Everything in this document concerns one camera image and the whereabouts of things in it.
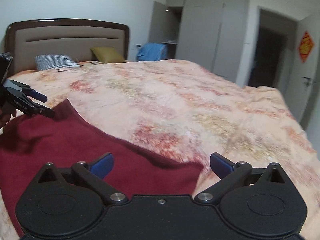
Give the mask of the person's left hand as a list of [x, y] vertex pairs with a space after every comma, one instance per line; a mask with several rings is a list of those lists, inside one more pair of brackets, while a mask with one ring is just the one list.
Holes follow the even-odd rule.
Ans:
[[3, 128], [12, 118], [16, 118], [17, 109], [11, 108], [9, 111], [3, 112], [1, 108], [0, 128]]

